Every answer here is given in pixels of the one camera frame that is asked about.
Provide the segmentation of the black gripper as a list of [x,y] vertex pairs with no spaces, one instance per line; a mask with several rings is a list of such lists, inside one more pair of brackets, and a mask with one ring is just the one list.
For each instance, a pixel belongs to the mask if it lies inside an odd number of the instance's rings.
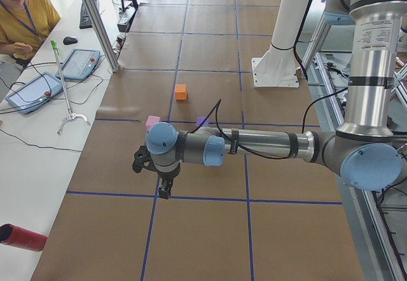
[[160,198],[169,198],[171,196],[171,190],[174,183],[174,179],[180,173],[180,166],[178,165],[175,169],[169,172],[158,171],[158,176],[162,180],[161,186],[158,190]]

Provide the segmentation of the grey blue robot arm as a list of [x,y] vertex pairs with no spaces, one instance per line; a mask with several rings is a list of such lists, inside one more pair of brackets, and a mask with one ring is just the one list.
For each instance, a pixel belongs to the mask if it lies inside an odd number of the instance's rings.
[[134,155],[133,170],[156,172],[169,198],[182,163],[220,166],[225,154],[300,158],[322,165],[357,189],[378,191],[406,179],[406,156],[387,126],[398,34],[406,0],[327,0],[326,21],[354,24],[344,122],[334,132],[267,132],[219,127],[177,131],[159,122]]

